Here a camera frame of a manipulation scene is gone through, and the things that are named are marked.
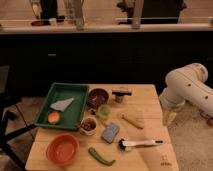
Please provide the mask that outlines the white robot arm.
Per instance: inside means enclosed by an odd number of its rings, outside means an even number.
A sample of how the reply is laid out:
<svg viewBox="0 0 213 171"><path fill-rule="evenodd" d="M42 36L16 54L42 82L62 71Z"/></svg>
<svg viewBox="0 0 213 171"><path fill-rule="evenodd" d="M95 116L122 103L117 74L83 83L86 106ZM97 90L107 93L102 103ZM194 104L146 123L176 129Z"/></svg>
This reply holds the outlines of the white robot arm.
<svg viewBox="0 0 213 171"><path fill-rule="evenodd" d="M192 63L167 73L166 87L159 95L164 126L171 124L176 117L176 111L186 101L213 118L213 88L205 85L207 79L208 71L200 63Z"/></svg>

